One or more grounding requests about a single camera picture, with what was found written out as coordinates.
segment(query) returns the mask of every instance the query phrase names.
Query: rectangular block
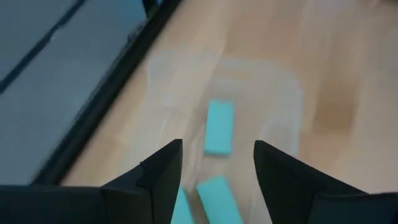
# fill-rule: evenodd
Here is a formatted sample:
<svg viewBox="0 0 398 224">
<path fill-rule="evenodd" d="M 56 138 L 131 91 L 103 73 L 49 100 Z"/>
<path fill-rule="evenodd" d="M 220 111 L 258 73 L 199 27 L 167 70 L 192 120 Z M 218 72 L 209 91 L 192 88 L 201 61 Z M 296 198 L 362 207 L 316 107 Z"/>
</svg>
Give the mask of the rectangular block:
<svg viewBox="0 0 398 224">
<path fill-rule="evenodd" d="M 188 204 L 187 195 L 184 189 L 178 189 L 177 199 L 174 205 L 174 212 L 171 224 L 194 224 L 191 210 Z"/>
<path fill-rule="evenodd" d="M 205 153 L 229 155 L 232 151 L 234 103 L 211 100 L 209 103 Z"/>
<path fill-rule="evenodd" d="M 197 185 L 200 200 L 210 224 L 242 224 L 238 205 L 228 181 L 217 176 Z"/>
</svg>

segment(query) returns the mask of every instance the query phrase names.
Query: black frame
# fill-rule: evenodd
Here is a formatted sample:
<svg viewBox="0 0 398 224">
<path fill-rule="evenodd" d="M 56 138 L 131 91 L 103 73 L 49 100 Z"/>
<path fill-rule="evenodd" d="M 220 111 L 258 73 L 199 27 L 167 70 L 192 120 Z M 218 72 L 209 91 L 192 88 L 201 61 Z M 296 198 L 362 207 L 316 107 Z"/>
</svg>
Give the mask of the black frame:
<svg viewBox="0 0 398 224">
<path fill-rule="evenodd" d="M 163 0 L 137 37 L 129 40 L 32 185 L 59 184 L 63 180 L 180 2 Z"/>
</svg>

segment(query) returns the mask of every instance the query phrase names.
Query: clear container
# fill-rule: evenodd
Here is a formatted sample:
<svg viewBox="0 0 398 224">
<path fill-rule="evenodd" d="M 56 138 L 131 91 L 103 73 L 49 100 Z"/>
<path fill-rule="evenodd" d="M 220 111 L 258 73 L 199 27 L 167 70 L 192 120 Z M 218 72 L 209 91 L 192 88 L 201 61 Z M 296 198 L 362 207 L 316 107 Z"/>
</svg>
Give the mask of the clear container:
<svg viewBox="0 0 398 224">
<path fill-rule="evenodd" d="M 220 174 L 228 179 L 245 223 L 271 223 L 254 169 L 254 141 L 298 154 L 303 96 L 295 74 L 269 60 L 169 50 L 152 54 L 147 80 L 131 147 L 145 149 L 143 156 L 149 156 L 171 140 L 183 139 L 182 185 L 196 223 L 207 220 L 195 186 Z M 228 157 L 203 154 L 212 98 L 234 101 Z M 134 150 L 129 153 L 125 166 L 134 158 Z"/>
</svg>

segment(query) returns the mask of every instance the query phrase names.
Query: wooden floor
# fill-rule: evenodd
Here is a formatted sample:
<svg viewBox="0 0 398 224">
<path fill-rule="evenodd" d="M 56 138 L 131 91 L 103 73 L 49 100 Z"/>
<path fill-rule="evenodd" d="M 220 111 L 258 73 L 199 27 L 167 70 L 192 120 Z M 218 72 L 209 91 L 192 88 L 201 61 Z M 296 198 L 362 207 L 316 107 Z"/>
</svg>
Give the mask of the wooden floor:
<svg viewBox="0 0 398 224">
<path fill-rule="evenodd" d="M 174 48 L 280 62 L 305 95 L 298 157 L 367 192 L 398 190 L 398 2 L 185 0 L 152 52 Z M 147 156 L 130 147 L 145 65 L 65 185 L 101 185 L 126 154 L 136 155 L 132 166 Z"/>
</svg>

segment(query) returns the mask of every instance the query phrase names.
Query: foam block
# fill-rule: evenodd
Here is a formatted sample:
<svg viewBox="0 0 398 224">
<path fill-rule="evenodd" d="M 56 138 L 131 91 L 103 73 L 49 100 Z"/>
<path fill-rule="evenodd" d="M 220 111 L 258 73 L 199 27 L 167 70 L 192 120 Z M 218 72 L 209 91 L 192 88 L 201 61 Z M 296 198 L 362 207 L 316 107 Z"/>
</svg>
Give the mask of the foam block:
<svg viewBox="0 0 398 224">
<path fill-rule="evenodd" d="M 234 103 L 211 100 L 207 115 L 205 153 L 229 155 L 232 151 Z"/>
<path fill-rule="evenodd" d="M 171 224 L 194 224 L 191 210 L 189 208 L 187 195 L 181 187 L 178 189 L 177 199 Z"/>
<path fill-rule="evenodd" d="M 223 176 L 217 176 L 197 185 L 200 200 L 210 224 L 242 224 L 232 191 Z"/>
</svg>

